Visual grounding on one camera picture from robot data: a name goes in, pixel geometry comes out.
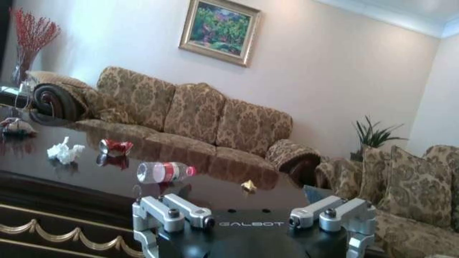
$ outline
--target glossy table surface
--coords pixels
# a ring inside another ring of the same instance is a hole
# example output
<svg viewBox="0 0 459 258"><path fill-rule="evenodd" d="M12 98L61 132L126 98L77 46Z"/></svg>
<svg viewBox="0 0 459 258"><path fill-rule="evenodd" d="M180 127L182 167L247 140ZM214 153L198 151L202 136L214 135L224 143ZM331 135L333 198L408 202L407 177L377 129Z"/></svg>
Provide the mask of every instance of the glossy table surface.
<svg viewBox="0 0 459 258"><path fill-rule="evenodd" d="M9 116L9 108L0 107L0 120ZM38 133L36 137L25 139L0 135L0 174L8 178L24 177L26 182L37 181L54 188L70 189L88 199L94 195L98 202L110 200L124 206L137 197L137 191L133 190L136 185L140 186L142 196L157 197L160 194L176 193L196 205L219 210L284 210L307 205L303 190L283 173L50 117L30 117L26 112L18 116L30 122ZM61 142L65 136L69 137L70 147L74 144L85 146L81 156L66 166L46 158L46 149ZM100 154L97 144L102 138L134 144L128 156L128 168L96 164ZM197 175L168 184L141 184L136 170L142 161L186 162L197 168ZM257 186L255 193L241 189L240 184L247 180L252 180ZM10 185L14 182L0 181L0 188L20 190L20 186ZM78 196L73 198L66 200L84 205L85 200Z"/></svg>

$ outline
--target dark wooden table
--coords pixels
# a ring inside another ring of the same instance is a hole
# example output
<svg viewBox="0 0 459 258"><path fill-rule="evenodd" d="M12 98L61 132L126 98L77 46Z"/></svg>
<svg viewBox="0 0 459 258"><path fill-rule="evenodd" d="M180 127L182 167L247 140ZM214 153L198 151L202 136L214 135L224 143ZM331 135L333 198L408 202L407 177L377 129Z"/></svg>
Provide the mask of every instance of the dark wooden table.
<svg viewBox="0 0 459 258"><path fill-rule="evenodd" d="M0 120L8 116L9 109L0 107ZM0 252L6 254L0 257L140 256L130 231L134 185L142 196L176 193L213 211L291 210L307 204L301 189L275 171L42 115L20 116L38 133L25 139L0 135ZM65 136L69 146L85 145L66 166L46 158L46 149ZM96 164L102 138L134 144L126 169ZM141 161L185 162L197 175L169 184L138 184ZM241 190L248 179L255 194Z"/></svg>

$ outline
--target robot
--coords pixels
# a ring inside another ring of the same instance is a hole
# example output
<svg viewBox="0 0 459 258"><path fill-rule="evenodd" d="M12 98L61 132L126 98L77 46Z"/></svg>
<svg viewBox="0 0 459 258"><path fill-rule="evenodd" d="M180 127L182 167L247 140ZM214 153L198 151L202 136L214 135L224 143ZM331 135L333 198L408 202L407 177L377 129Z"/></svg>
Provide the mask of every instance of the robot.
<svg viewBox="0 0 459 258"><path fill-rule="evenodd" d="M134 240L146 258L360 258L375 241L376 209L363 199L329 196L287 216L212 213L173 193L132 204Z"/></svg>

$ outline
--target crown molding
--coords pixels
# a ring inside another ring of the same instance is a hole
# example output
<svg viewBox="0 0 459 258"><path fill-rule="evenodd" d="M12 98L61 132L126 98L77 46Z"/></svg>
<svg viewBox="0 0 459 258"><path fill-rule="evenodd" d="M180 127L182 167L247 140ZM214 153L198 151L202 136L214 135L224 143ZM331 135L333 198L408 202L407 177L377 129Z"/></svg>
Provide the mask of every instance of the crown molding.
<svg viewBox="0 0 459 258"><path fill-rule="evenodd" d="M359 0L315 1L436 38L445 38L459 33L459 18L445 23L391 6L368 4Z"/></svg>

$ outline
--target sofa cushion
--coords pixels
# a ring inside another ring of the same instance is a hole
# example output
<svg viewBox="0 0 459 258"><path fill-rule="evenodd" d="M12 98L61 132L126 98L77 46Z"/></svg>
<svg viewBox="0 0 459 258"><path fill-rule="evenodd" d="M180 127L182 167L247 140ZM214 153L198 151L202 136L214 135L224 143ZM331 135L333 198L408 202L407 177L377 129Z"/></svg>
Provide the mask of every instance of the sofa cushion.
<svg viewBox="0 0 459 258"><path fill-rule="evenodd" d="M228 160L251 164L253 166L275 170L273 165L260 156L227 147L216 147L216 156Z"/></svg>
<svg viewBox="0 0 459 258"><path fill-rule="evenodd" d="M436 145L428 148L423 158L447 166L452 173L452 228L459 232L459 148Z"/></svg>
<svg viewBox="0 0 459 258"><path fill-rule="evenodd" d="M459 234L376 210L376 245L391 257L459 257Z"/></svg>
<svg viewBox="0 0 459 258"><path fill-rule="evenodd" d="M174 135L174 134L168 134L168 133L157 133L150 135L146 138L148 141L158 142L164 145L172 145L174 147L182 148L182 149L189 149L190 151L204 153L206 155L214 155L216 150L214 146L210 144L206 144L202 141L197 141L192 138Z"/></svg>
<svg viewBox="0 0 459 258"><path fill-rule="evenodd" d="M441 228L451 226L451 172L392 146L383 211Z"/></svg>
<svg viewBox="0 0 459 258"><path fill-rule="evenodd" d="M164 132L214 144L224 100L223 94L205 83L178 86L165 117Z"/></svg>
<svg viewBox="0 0 459 258"><path fill-rule="evenodd" d="M108 67L100 74L97 89L129 107L128 113L138 125L162 131L173 84L134 71Z"/></svg>
<svg viewBox="0 0 459 258"><path fill-rule="evenodd" d="M77 121L77 124L96 127L106 131L113 131L121 134L132 135L138 138L146 138L148 136L157 134L158 132L153 129L140 125L125 125L118 123L109 123L97 119Z"/></svg>
<svg viewBox="0 0 459 258"><path fill-rule="evenodd" d="M128 107L118 104L112 96L92 88L82 89L81 95L88 107L88 113L82 117L97 118L112 123L136 124Z"/></svg>
<svg viewBox="0 0 459 258"><path fill-rule="evenodd" d="M387 177L389 173L389 153L377 148L364 146L364 166L359 198L375 205L384 197Z"/></svg>
<svg viewBox="0 0 459 258"><path fill-rule="evenodd" d="M275 109L227 99L216 133L216 145L264 157L269 146L287 139L292 117Z"/></svg>
<svg viewBox="0 0 459 258"><path fill-rule="evenodd" d="M361 167L361 162L337 158L319 164L315 174L327 180L336 196L351 199L359 195Z"/></svg>

